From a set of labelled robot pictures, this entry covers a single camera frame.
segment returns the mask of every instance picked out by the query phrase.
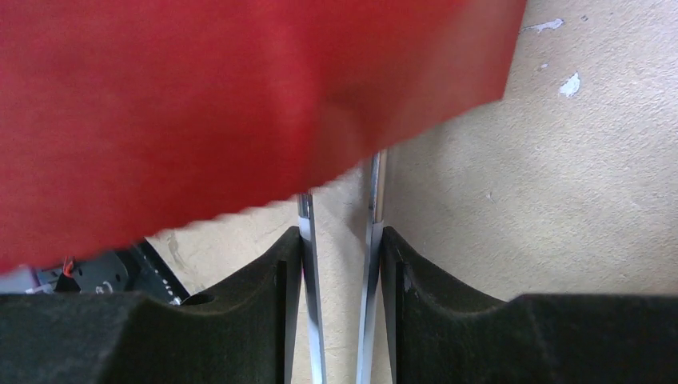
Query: red wire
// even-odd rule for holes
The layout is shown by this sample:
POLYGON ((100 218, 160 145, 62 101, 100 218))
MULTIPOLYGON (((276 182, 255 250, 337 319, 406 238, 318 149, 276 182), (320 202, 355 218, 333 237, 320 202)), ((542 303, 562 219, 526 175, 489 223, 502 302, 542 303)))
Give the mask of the red wire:
POLYGON ((73 258, 67 257, 64 260, 64 266, 62 268, 62 273, 67 277, 67 278, 73 278, 73 275, 71 274, 73 272, 73 258))

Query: metal rod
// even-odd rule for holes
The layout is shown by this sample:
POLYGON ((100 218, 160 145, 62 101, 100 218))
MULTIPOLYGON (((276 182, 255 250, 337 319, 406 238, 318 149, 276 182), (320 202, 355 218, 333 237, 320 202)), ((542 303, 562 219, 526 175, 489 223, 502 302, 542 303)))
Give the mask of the metal rod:
POLYGON ((387 150, 383 150, 375 154, 372 159, 356 384, 369 384, 372 375, 377 284, 379 282, 379 245, 384 232, 383 210, 387 154, 387 150))
POLYGON ((306 287, 306 305, 309 309, 309 347, 311 352, 311 374, 313 384, 327 383, 325 366, 325 342, 322 334, 322 309, 320 304, 320 284, 317 268, 316 227, 313 217, 313 196, 310 192, 297 197, 299 208, 299 228, 304 241, 304 257, 301 265, 304 270, 306 287))

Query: concrete floor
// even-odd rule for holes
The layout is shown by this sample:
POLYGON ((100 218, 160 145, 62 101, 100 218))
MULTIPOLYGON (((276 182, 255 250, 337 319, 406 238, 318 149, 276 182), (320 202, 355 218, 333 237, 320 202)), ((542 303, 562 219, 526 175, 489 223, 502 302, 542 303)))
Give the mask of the concrete floor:
MULTIPOLYGON (((520 34, 505 100, 393 149, 387 224, 498 298, 678 292, 676 21, 674 0, 531 1, 524 26, 537 27, 520 34)), ((355 379, 362 171, 315 191, 331 383, 355 379)), ((296 220, 294 203, 283 202, 152 242, 195 292, 296 220)), ((310 382, 300 320, 294 382, 310 382)), ((390 382, 383 327, 373 382, 390 382)))

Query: metal bar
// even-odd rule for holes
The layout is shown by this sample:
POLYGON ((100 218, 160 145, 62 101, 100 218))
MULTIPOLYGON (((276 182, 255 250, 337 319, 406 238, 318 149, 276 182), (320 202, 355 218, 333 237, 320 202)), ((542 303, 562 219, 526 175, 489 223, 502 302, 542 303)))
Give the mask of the metal bar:
POLYGON ((297 197, 299 228, 304 241, 304 258, 301 260, 306 287, 306 305, 309 309, 309 347, 313 384, 327 383, 325 342, 322 334, 322 309, 317 268, 316 227, 313 217, 313 196, 310 192, 297 197))
POLYGON ((383 150, 375 154, 372 159, 356 384, 369 384, 372 374, 374 327, 375 317, 377 316, 377 284, 379 282, 379 244, 384 231, 383 210, 387 154, 387 150, 383 150))

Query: red cloth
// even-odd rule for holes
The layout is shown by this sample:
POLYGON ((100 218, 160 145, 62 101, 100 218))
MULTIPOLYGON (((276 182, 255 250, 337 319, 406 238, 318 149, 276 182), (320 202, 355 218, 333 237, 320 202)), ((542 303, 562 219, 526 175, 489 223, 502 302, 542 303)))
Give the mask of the red cloth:
POLYGON ((500 98, 524 5, 0 2, 0 270, 286 199, 500 98))

